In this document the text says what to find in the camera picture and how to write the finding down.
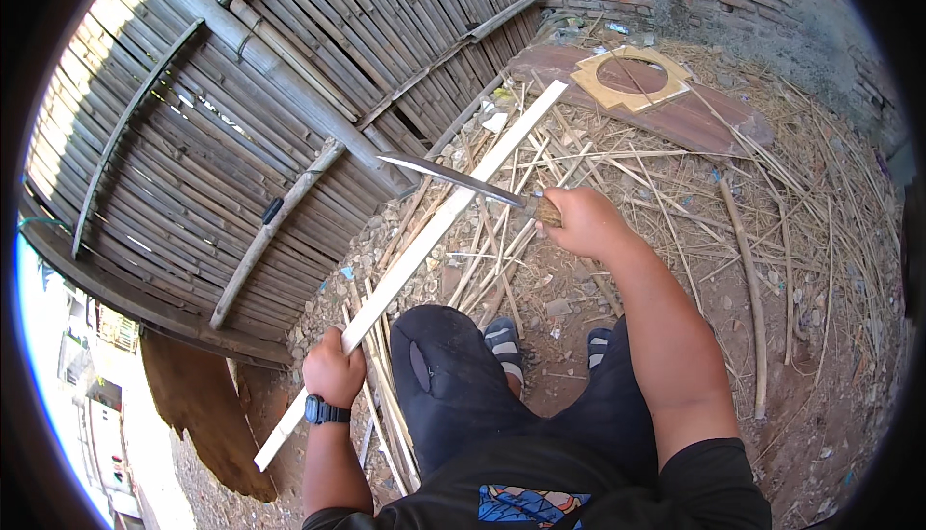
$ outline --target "black shorts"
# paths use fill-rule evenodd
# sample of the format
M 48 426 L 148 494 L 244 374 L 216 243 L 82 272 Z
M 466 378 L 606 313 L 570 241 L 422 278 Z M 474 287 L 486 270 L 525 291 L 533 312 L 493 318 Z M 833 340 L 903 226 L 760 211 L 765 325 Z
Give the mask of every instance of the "black shorts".
M 583 394 L 550 418 L 517 399 L 480 330 L 456 309 L 414 307 L 395 321 L 391 341 L 399 406 L 423 478 L 471 444 L 538 435 L 582 444 L 632 484 L 655 488 L 653 421 L 633 376 L 623 318 Z

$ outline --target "knife handle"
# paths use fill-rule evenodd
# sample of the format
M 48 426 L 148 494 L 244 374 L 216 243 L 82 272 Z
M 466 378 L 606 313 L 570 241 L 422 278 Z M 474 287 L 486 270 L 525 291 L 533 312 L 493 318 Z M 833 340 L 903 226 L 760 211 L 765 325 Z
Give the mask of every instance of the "knife handle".
M 562 215 L 559 214 L 557 205 L 544 197 L 528 197 L 525 202 L 524 213 L 528 218 L 537 219 L 543 224 L 561 228 L 563 225 Z

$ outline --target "wristwatch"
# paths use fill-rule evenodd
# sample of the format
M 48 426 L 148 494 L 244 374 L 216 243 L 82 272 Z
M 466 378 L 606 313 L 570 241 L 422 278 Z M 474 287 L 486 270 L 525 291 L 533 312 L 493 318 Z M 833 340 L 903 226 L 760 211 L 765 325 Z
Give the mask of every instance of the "wristwatch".
M 321 396 L 310 394 L 306 397 L 306 421 L 318 425 L 326 421 L 350 422 L 350 409 L 336 408 L 325 403 Z

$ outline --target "printed graphic on shirt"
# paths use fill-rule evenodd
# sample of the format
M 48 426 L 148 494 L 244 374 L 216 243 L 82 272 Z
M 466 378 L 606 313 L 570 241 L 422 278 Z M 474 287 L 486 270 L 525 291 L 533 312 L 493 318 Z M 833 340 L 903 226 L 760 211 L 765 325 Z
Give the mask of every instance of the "printed graphic on shirt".
M 490 484 L 479 488 L 479 520 L 536 522 L 538 528 L 549 528 L 591 497 L 591 494 L 567 494 Z M 582 522 L 576 521 L 573 530 L 581 528 Z

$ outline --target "bamboo wall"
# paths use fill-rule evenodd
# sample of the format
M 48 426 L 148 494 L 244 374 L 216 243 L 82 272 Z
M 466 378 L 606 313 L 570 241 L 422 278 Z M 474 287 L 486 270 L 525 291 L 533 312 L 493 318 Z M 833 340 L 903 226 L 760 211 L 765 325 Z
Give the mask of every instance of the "bamboo wall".
M 342 109 L 359 118 L 516 0 L 244 1 L 261 26 L 282 34 L 287 50 L 323 74 Z M 528 10 L 465 47 L 372 125 L 392 147 L 423 155 L 530 41 L 538 19 L 536 8 Z M 97 0 L 62 54 L 37 118 L 23 216 L 74 224 L 117 119 L 190 24 L 190 15 L 167 0 Z M 225 329 L 204 338 L 201 320 L 212 314 L 261 214 L 293 186 L 328 134 L 310 130 L 304 111 L 244 61 L 240 47 L 205 30 L 161 80 L 133 116 L 96 193 L 80 273 L 124 286 L 122 297 L 139 307 L 117 307 L 123 313 L 156 324 L 145 312 L 175 312 L 183 320 L 178 337 L 280 362 L 284 331 L 391 194 L 355 158 L 342 156 L 284 223 Z M 34 226 L 25 229 L 27 238 L 44 235 L 45 252 L 59 253 L 58 245 L 69 242 L 64 228 L 39 232 Z M 73 276 L 69 256 L 43 257 Z

